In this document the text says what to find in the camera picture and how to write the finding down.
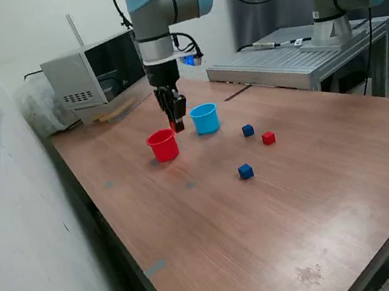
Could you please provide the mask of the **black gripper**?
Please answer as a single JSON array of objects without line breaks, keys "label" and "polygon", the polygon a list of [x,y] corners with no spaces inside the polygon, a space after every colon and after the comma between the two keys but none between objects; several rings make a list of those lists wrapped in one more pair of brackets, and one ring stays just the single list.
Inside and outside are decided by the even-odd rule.
[{"label": "black gripper", "polygon": [[179,95],[173,98],[171,90],[180,77],[177,61],[171,60],[157,65],[144,65],[144,69],[149,84],[156,87],[154,95],[160,109],[170,120],[170,127],[176,133],[183,131],[185,129],[183,117],[187,108],[186,97]]}]

